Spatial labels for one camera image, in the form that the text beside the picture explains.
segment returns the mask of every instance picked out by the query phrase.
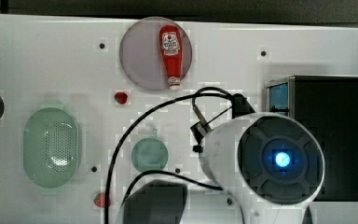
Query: white surface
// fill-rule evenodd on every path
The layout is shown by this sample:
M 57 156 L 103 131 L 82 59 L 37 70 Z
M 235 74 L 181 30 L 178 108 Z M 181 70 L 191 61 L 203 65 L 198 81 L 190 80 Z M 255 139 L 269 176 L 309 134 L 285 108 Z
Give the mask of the white surface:
M 358 77 L 358 29 L 178 22 L 194 50 L 183 90 L 143 91 L 125 78 L 118 61 L 121 37 L 134 22 L 0 15 L 0 94 L 6 104 L 0 121 L 0 223 L 103 223 L 103 210 L 92 200 L 104 189 L 110 155 L 131 123 L 153 105 L 213 85 L 243 93 L 258 111 L 263 85 L 272 79 Z M 99 49 L 100 43 L 106 48 Z M 127 105 L 113 100 L 118 90 L 130 94 Z M 55 101 L 64 103 L 79 123 L 83 155 L 71 181 L 46 190 L 23 171 L 22 132 L 36 110 Z M 207 119 L 227 108 L 220 99 L 198 102 Z M 228 119 L 223 116 L 213 126 Z M 112 220 L 126 187 L 138 175 L 131 147 L 149 136 L 153 126 L 170 153 L 166 170 L 177 167 L 183 175 L 206 178 L 191 152 L 195 140 L 189 127 L 196 121 L 187 101 L 161 109 L 133 133 L 117 161 Z M 93 165 L 97 173 L 90 171 Z M 358 224 L 358 203 L 313 203 L 311 208 L 318 224 Z

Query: black wire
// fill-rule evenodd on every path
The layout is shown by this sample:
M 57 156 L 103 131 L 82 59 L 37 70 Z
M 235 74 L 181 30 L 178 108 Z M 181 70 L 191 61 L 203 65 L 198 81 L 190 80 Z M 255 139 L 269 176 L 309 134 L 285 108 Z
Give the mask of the black wire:
M 219 92 L 225 94 L 226 96 L 232 97 L 232 95 L 228 91 L 225 91 L 225 90 L 217 88 L 217 87 L 204 87 L 204 88 L 201 88 L 198 91 L 196 91 L 196 93 L 194 93 L 194 94 L 200 94 L 203 91 L 219 91 Z M 196 106 L 196 98 L 197 97 L 195 97 L 191 100 L 191 104 L 193 105 L 193 107 Z
M 175 98 L 173 100 L 167 101 L 167 102 L 165 102 L 163 104 L 156 105 L 155 107 L 153 107 L 153 108 L 149 109 L 148 111 L 146 111 L 141 117 L 139 117 L 136 121 L 133 122 L 133 124 L 130 126 L 130 128 L 123 134 L 123 136 L 118 141 L 118 144 L 117 144 L 117 146 L 115 148 L 115 151 L 113 153 L 113 156 L 112 156 L 112 160 L 110 161 L 110 166 L 109 166 L 109 170 L 108 170 L 108 174 L 107 174 L 107 180 L 106 180 L 106 193 L 105 193 L 105 201 L 106 202 L 109 201 L 110 185 L 111 185 L 111 182 L 112 182 L 113 168 L 115 167 L 115 164 L 116 164 L 118 152 L 119 152 L 121 146 L 124 144 L 124 141 L 126 140 L 127 136 L 132 132 L 132 130 L 142 120 L 144 120 L 147 116 L 149 116 L 150 114 L 152 114 L 153 112 L 155 112 L 156 110 L 158 110 L 158 109 L 160 109 L 160 108 L 162 108 L 164 106 L 172 105 L 172 104 L 175 104 L 177 102 L 192 99 L 192 98 L 205 97 L 205 96 L 220 97 L 220 98 L 228 99 L 228 100 L 231 99 L 231 95 L 227 96 L 227 95 L 222 95 L 222 94 L 219 94 L 219 93 L 196 93 L 196 94 L 186 95 L 186 96 L 178 97 L 178 98 Z M 109 207 L 108 207 L 107 203 L 105 204 L 105 207 L 104 207 L 104 220 L 105 220 L 105 224 L 109 224 Z
M 205 126 L 207 126 L 208 124 L 210 124 L 212 121 L 214 121 L 214 120 L 216 120 L 217 118 L 219 118 L 220 116 L 222 116 L 224 113 L 226 113 L 229 109 L 231 109 L 232 108 L 232 105 L 229 107 L 229 108 L 227 108 L 227 109 L 225 109 L 225 110 L 223 110 L 222 112 L 220 112 L 220 114 L 218 114 L 218 115 L 216 115 L 214 118 L 212 118 L 211 120 L 209 120 L 206 124 L 204 124 L 204 125 L 202 125 L 202 127 L 205 127 Z
M 131 195 L 131 190 L 133 189 L 133 187 L 135 186 L 135 184 L 142 178 L 144 177 L 145 175 L 171 175 L 171 176 L 174 176 L 176 178 L 179 178 L 179 179 L 183 179 L 187 182 L 190 182 L 192 184 L 196 184 L 198 186 L 201 186 L 201 187 L 204 187 L 206 189 L 214 189 L 214 190 L 223 190 L 222 188 L 220 187 L 217 187 L 217 186 L 212 186 L 212 185 L 207 185 L 207 184 L 203 184 L 203 183 L 200 183 L 196 180 L 193 180 L 193 179 L 190 179 L 190 178 L 187 178 L 185 176 L 182 176 L 182 175 L 177 175 L 175 173 L 171 173 L 171 172 L 166 172 L 166 171 L 159 171 L 159 170 L 151 170 L 151 171 L 145 171 L 139 175 L 137 175 L 135 177 L 135 179 L 132 180 L 131 184 L 129 185 L 127 191 L 126 191 L 126 194 L 124 195 L 124 199 L 123 199 L 123 202 L 121 203 L 121 205 L 124 204 L 124 202 L 126 202 L 126 200 L 130 197 Z

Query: ketchup bottle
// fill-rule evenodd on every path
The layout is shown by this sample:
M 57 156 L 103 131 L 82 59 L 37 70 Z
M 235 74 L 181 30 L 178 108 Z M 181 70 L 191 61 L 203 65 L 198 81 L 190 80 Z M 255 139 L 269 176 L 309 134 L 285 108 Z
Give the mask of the ketchup bottle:
M 159 31 L 158 37 L 170 90 L 178 90 L 182 75 L 182 37 L 179 29 L 176 26 L 166 25 Z

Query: small green bowl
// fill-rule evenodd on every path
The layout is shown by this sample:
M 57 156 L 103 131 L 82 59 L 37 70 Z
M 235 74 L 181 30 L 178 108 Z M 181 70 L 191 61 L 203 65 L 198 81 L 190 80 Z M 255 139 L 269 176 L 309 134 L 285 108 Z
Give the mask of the small green bowl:
M 168 161 L 168 150 L 154 134 L 152 137 L 139 141 L 132 149 L 133 166 L 139 172 L 162 170 Z

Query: perforated lid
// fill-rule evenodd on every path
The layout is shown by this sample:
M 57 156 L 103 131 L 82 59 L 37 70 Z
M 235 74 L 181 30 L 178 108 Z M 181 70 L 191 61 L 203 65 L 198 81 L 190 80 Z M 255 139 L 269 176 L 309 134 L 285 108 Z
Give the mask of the perforated lid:
M 25 173 L 43 188 L 65 184 L 80 163 L 78 141 L 72 116 L 53 107 L 37 111 L 24 130 Z

